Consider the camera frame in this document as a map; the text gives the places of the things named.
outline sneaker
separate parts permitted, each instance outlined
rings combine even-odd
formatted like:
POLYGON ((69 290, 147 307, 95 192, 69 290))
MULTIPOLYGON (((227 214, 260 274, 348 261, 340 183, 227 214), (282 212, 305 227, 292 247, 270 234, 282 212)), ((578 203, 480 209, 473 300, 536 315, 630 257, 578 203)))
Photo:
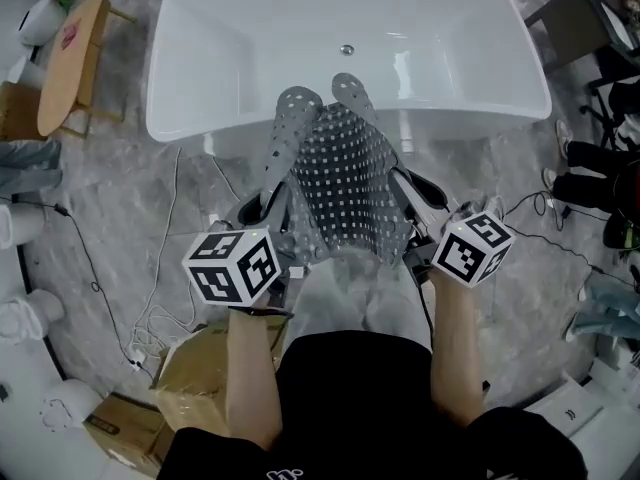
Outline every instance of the sneaker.
POLYGON ((562 339, 564 339, 564 341, 566 341, 567 343, 571 343, 571 342, 575 341, 576 338, 578 337, 573 332, 573 326, 574 326, 574 324, 576 322, 576 317, 577 316, 578 316, 578 313, 576 313, 575 315, 573 315, 571 317, 571 320, 569 320, 569 324, 567 325, 566 329, 562 333, 562 339))
POLYGON ((549 192, 553 192, 553 184, 556 182, 558 174, 551 169, 542 169, 542 183, 549 192))
POLYGON ((558 119, 556 121, 556 138, 558 139, 558 147, 560 148, 560 156, 567 160, 569 143, 573 140, 573 133, 567 127, 567 124, 558 119))
POLYGON ((589 298, 589 293, 587 292, 587 282, 589 281, 590 278, 591 278, 591 275, 587 276, 587 278, 584 280, 584 283, 582 283, 582 286, 580 287, 580 291, 578 292, 579 302, 584 302, 589 298))

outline white bathtub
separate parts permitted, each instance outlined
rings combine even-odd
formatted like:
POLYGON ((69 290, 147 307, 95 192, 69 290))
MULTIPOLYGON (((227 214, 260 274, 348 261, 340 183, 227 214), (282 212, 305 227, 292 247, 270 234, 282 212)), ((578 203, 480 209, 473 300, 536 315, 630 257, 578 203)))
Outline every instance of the white bathtub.
POLYGON ((147 127, 160 142, 210 134, 217 154, 246 154, 267 142, 284 89, 306 86, 330 103, 343 71, 362 80, 405 150, 551 111, 511 0, 163 0, 147 127))

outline floor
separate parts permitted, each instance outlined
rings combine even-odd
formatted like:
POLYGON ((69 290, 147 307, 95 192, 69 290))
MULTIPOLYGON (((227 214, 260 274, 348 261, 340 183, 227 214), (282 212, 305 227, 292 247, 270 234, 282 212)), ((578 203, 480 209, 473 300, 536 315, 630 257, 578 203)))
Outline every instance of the floor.
MULTIPOLYGON (((546 0, 516 1, 526 17, 546 0)), ((123 124, 92 120, 87 140, 56 137, 64 145, 65 177, 60 187, 45 191, 42 198, 47 203, 60 202, 75 215, 126 347, 130 329, 154 286, 174 194, 175 166, 178 197, 150 305, 162 304, 189 322, 192 308, 180 260, 195 233, 208 227, 209 215, 224 216, 235 198, 202 150, 185 149, 176 160, 176 146, 159 144, 146 132, 146 73, 161 0, 111 2, 138 17, 139 23, 111 20, 96 84, 97 104, 117 111, 125 102, 126 120, 123 124)), ((536 31, 534 37, 545 55, 544 33, 536 31)), ((47 56, 45 48, 38 62, 46 65, 47 56)), ((498 193, 511 207, 543 188, 541 168, 558 165, 556 119, 565 119, 581 140, 593 141, 597 136, 592 121, 578 112, 587 99, 584 84, 597 77, 593 60, 582 59, 550 77, 553 112, 546 121, 497 137, 433 142, 429 154, 405 162, 459 202, 498 193)), ((250 168, 252 159, 219 162, 240 197, 257 186, 250 168)), ((575 215, 560 233, 550 214, 541 218, 525 203, 508 222, 524 232, 544 234, 576 248, 592 262, 614 269, 612 255, 600 242, 603 226, 599 221, 575 215)), ((50 338, 68 375, 102 393, 117 389, 148 399, 149 378, 123 363, 102 295, 90 286, 89 264, 71 222, 47 213, 43 235, 25 249, 34 286, 64 301, 67 316, 52 326, 50 338)), ((540 240, 519 239, 498 274, 476 290, 485 377, 491 383, 490 405, 520 402, 556 381, 563 370, 579 376, 588 369, 593 340, 567 344, 561 339, 588 273, 580 259, 540 240)), ((163 314, 158 308, 154 313, 163 314)), ((196 322, 219 317, 219 311, 195 301, 196 322)), ((184 334, 159 317, 153 319, 153 326, 167 336, 184 334)), ((157 361, 150 359, 145 366, 153 373, 157 361)))

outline hand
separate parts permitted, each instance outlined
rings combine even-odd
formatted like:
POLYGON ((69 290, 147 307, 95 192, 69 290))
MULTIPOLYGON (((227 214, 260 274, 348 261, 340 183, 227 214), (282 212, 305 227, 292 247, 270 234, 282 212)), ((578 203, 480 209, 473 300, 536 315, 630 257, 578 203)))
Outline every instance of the hand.
POLYGON ((271 298, 271 294, 269 290, 266 290, 258 299, 251 305, 253 309, 267 309, 267 304, 269 304, 269 299, 271 298))

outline person's leg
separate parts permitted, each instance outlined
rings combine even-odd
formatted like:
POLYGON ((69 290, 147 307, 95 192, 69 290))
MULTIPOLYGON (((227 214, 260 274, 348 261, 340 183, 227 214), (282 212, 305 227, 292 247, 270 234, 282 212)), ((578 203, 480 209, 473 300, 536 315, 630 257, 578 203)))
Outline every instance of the person's leg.
POLYGON ((11 196, 55 187, 61 180, 62 171, 59 169, 24 171, 0 167, 0 195, 11 196))
POLYGON ((351 281, 343 258, 318 263, 309 273, 293 307, 294 318, 287 325, 283 351, 296 338, 334 331, 363 330, 366 293, 345 290, 351 281))
POLYGON ((613 182, 607 178, 563 174, 555 178, 551 192, 553 197, 565 203, 599 208, 607 213, 615 211, 613 182))
POLYGON ((418 290, 404 263, 382 265, 367 305, 367 330, 407 338, 432 350, 431 329, 418 290))
POLYGON ((586 294, 595 302, 624 312, 640 324, 640 295, 619 283, 592 275, 584 285, 586 294))
POLYGON ((572 140, 566 146, 569 167, 584 167, 606 176, 615 176, 620 169, 629 163, 629 153, 611 151, 594 144, 572 140))
POLYGON ((60 163, 61 144, 57 140, 47 142, 20 140, 0 142, 0 166, 13 169, 39 167, 57 169, 60 163))
POLYGON ((578 313, 571 324, 570 333, 573 336, 603 334, 605 336, 639 340, 640 324, 626 316, 578 313))

